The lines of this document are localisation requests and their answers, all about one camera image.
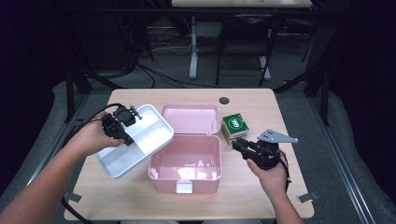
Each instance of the small box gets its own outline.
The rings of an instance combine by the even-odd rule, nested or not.
[[[172,141],[151,157],[148,176],[159,192],[215,193],[221,170],[219,113],[214,105],[165,105],[175,130]]]
[[[168,144],[174,136],[174,130],[154,106],[142,105],[136,110],[142,119],[136,119],[135,124],[125,128],[134,142],[130,146],[107,147],[96,153],[109,177],[125,175],[143,159]]]
[[[241,114],[233,114],[222,119],[221,131],[230,145],[235,138],[248,135],[248,126]]]

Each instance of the green card box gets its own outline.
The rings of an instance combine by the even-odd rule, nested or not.
[[[241,114],[234,114],[222,119],[221,131],[227,143],[230,144],[236,137],[248,135],[248,125],[245,123]]]

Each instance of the human hand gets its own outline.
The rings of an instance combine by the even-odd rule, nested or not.
[[[280,159],[285,161],[285,157],[282,153],[280,153]],[[278,195],[286,194],[286,171],[280,162],[276,165],[276,167],[269,170],[261,169],[251,159],[247,159],[247,165],[251,172],[253,172],[253,174],[260,179],[262,189],[268,195],[270,200]]]
[[[107,112],[97,114],[91,122],[84,125],[66,144],[68,148],[78,153],[81,158],[96,153],[105,147],[117,147],[123,143],[122,139],[108,137],[103,131],[102,117]]]

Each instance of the pink box lid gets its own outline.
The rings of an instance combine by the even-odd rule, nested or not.
[[[213,135],[219,131],[219,111],[215,105],[164,105],[162,116],[175,133]]]

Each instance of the box latch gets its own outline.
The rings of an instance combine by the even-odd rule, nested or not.
[[[190,180],[178,180],[176,182],[176,193],[192,193],[192,182]]]

